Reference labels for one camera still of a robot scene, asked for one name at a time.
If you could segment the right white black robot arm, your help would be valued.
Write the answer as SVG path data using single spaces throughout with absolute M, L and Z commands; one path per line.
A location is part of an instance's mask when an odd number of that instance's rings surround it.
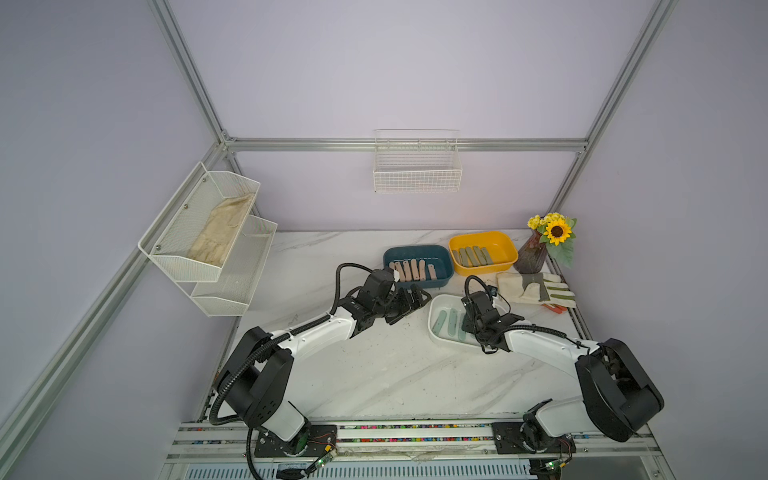
M 499 313 L 487 300 L 462 299 L 462 328 L 486 354 L 501 351 L 531 357 L 574 379 L 579 394 L 545 399 L 523 416 L 523 447 L 540 452 L 574 433 L 599 432 L 626 442 L 665 406 L 664 398 L 624 342 L 577 340 L 559 330 Z

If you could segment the dark teal storage box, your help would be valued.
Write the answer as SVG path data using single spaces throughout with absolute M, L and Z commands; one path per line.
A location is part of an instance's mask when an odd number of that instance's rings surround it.
M 412 279 L 409 282 L 403 280 L 397 283 L 398 288 L 408 288 L 412 284 L 416 284 L 423 289 L 438 289 L 446 286 L 454 274 L 454 268 L 448 250 L 437 244 L 391 247 L 383 254 L 383 264 L 385 267 L 387 267 L 390 262 L 400 262 L 402 264 L 403 261 L 408 261 L 410 263 L 411 259 L 416 259 L 418 263 L 420 259 L 426 261 L 427 280 L 414 281 Z M 435 265 L 438 275 L 437 280 L 431 280 L 429 278 L 427 272 L 428 264 Z

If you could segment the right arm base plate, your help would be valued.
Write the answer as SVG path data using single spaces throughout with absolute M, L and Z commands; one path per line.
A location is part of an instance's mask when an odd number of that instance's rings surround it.
M 494 422 L 492 439 L 498 454 L 573 454 L 576 446 L 569 435 L 552 437 L 532 421 Z

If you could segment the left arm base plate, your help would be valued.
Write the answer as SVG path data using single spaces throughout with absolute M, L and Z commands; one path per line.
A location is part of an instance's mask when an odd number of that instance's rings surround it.
M 268 430 L 253 434 L 251 447 L 256 458 L 319 457 L 328 446 L 337 442 L 338 427 L 334 424 L 310 424 L 290 442 Z

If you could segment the mint knife short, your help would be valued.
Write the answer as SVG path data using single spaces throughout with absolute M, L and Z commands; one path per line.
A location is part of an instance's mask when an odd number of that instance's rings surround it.
M 449 311 L 447 334 L 449 337 L 455 337 L 457 335 L 458 328 L 458 311 L 451 309 Z

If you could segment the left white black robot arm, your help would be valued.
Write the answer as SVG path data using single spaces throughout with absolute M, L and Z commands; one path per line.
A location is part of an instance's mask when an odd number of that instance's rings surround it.
M 388 266 L 345 262 L 336 268 L 327 313 L 287 330 L 248 330 L 214 382 L 210 425 L 241 422 L 278 440 L 288 455 L 299 455 L 310 443 L 312 424 L 285 399 L 294 364 L 362 334 L 378 319 L 394 325 L 431 301 L 419 285 L 399 287 L 398 280 Z

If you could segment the white storage box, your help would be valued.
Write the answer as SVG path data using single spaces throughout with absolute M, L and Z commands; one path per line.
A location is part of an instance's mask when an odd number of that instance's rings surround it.
M 481 350 L 480 345 L 478 342 L 460 342 L 457 338 L 457 335 L 455 337 L 449 337 L 447 334 L 447 328 L 448 328 L 448 319 L 449 319 L 449 311 L 451 309 L 455 309 L 458 311 L 458 328 L 460 321 L 465 316 L 465 306 L 463 304 L 462 298 L 458 295 L 451 295 L 451 294 L 440 294 L 435 296 L 429 306 L 429 313 L 428 313 L 428 334 L 431 338 L 431 340 L 438 346 L 441 347 L 447 347 L 453 350 L 462 351 L 462 352 L 469 352 L 474 350 Z M 446 322 L 438 336 L 435 336 L 431 329 L 432 326 L 437 319 L 437 316 L 441 310 L 446 310 L 448 313 L 448 317 L 446 319 Z

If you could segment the yellow storage box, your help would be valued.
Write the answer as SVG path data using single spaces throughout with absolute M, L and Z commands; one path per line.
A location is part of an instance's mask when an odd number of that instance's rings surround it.
M 454 236 L 449 240 L 449 253 L 454 271 L 461 276 L 506 271 L 518 260 L 517 248 L 500 231 Z

